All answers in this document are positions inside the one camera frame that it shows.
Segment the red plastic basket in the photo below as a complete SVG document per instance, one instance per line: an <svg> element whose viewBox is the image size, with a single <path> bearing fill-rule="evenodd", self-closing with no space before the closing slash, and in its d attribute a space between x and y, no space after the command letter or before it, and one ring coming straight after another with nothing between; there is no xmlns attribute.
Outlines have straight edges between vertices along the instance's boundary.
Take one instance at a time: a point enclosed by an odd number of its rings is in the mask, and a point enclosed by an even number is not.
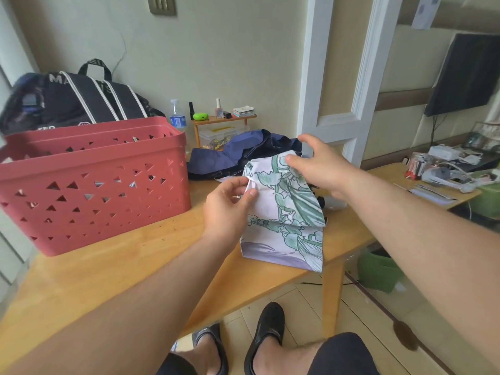
<svg viewBox="0 0 500 375"><path fill-rule="evenodd" d="M184 133L164 117L24 132L0 150L0 203L45 255L191 208Z"/></svg>

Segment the small wooden shelf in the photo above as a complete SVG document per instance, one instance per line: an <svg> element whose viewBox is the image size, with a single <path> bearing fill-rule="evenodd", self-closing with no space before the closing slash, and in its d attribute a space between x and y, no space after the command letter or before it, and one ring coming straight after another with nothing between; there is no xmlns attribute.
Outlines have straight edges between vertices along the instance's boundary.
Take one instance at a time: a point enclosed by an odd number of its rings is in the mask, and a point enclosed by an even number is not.
<svg viewBox="0 0 500 375"><path fill-rule="evenodd" d="M192 120L192 124L195 126L195 137L196 137L196 145L198 148L200 148L200 143L199 143L199 132L198 132L198 126L200 125L210 125L211 123L221 123L221 122L231 122L231 121L245 121L245 125L248 125L248 119L250 118L255 118L257 117L256 114L251 115L251 116L244 116L244 117L233 117L233 118L217 118L215 116L210 116L209 119L206 119L205 121L195 121Z"/></svg>

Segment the black shorts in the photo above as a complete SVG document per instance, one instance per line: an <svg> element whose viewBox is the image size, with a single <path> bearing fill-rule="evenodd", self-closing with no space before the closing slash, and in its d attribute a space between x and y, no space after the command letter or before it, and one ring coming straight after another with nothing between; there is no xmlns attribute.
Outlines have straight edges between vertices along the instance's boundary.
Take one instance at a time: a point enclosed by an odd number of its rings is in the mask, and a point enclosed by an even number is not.
<svg viewBox="0 0 500 375"><path fill-rule="evenodd" d="M355 333L342 333L326 340L312 360L308 375L380 375L372 355ZM184 358L170 353L157 375L197 375Z"/></svg>

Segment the desk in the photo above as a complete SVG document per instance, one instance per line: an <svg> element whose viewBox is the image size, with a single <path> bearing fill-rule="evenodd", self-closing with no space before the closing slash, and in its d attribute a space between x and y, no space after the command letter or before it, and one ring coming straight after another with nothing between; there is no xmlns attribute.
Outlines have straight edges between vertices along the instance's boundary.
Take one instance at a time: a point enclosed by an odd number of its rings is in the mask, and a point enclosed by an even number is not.
<svg viewBox="0 0 500 375"><path fill-rule="evenodd" d="M394 163L370 172L409 189L405 167ZM195 242L203 230L202 206L215 181L191 182L188 212L58 257L38 255L0 324L0 371L61 328L130 288ZM440 189L465 202L463 195ZM351 208L327 212L323 231L323 328L335 333L346 254L375 241ZM221 319L308 271L241 256L228 256L192 313L182 335Z"/></svg>

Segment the blue bottle label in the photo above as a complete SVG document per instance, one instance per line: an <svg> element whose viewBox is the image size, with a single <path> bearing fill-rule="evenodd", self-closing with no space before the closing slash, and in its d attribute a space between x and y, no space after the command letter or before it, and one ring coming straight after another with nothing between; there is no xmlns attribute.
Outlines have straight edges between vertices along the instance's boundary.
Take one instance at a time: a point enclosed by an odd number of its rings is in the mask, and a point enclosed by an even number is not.
<svg viewBox="0 0 500 375"><path fill-rule="evenodd" d="M170 116L171 124L176 127L186 127L186 116Z"/></svg>

